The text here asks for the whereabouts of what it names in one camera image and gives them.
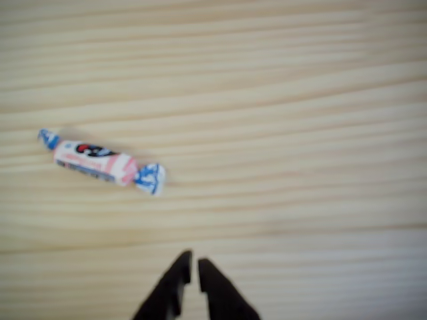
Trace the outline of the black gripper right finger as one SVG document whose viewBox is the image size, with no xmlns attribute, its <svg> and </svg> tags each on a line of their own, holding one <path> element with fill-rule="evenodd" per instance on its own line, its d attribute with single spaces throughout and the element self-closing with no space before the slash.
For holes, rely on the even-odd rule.
<svg viewBox="0 0 427 320">
<path fill-rule="evenodd" d="M 199 259 L 197 268 L 200 291 L 207 298 L 209 319 L 260 320 L 258 312 L 209 259 Z"/>
</svg>

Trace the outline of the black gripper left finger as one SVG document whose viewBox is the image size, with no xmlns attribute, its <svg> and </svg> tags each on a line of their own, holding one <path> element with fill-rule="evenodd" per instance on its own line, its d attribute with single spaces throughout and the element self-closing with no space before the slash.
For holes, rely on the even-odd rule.
<svg viewBox="0 0 427 320">
<path fill-rule="evenodd" d="M 169 320 L 181 315 L 184 288 L 191 282 L 192 257 L 192 250 L 186 250 L 175 259 L 140 305 L 134 320 Z"/>
</svg>

